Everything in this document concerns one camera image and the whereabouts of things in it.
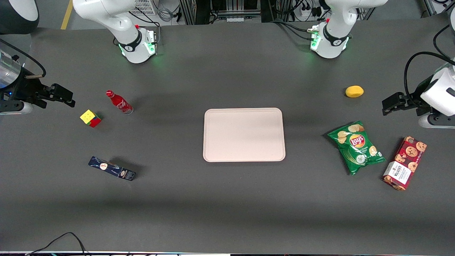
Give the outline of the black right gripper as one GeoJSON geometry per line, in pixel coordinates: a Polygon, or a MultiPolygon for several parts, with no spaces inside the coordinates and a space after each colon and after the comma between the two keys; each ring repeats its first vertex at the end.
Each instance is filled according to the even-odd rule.
{"type": "Polygon", "coordinates": [[[47,101],[62,102],[69,107],[75,107],[73,92],[57,83],[44,86],[39,78],[26,79],[29,75],[33,73],[21,68],[18,78],[2,88],[2,109],[25,108],[27,103],[46,108],[47,101]]]}

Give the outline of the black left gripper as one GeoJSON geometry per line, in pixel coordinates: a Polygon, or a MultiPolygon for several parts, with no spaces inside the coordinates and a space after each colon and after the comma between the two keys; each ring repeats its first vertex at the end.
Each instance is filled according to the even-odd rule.
{"type": "Polygon", "coordinates": [[[433,79],[433,76],[429,76],[424,81],[419,83],[415,91],[410,94],[408,90],[408,82],[407,79],[405,79],[405,93],[407,96],[405,96],[402,92],[396,92],[382,100],[382,115],[386,116],[395,111],[404,111],[413,108],[416,108],[417,116],[438,113],[438,110],[431,107],[429,103],[422,99],[423,93],[431,89],[437,81],[438,79],[433,79]]]}

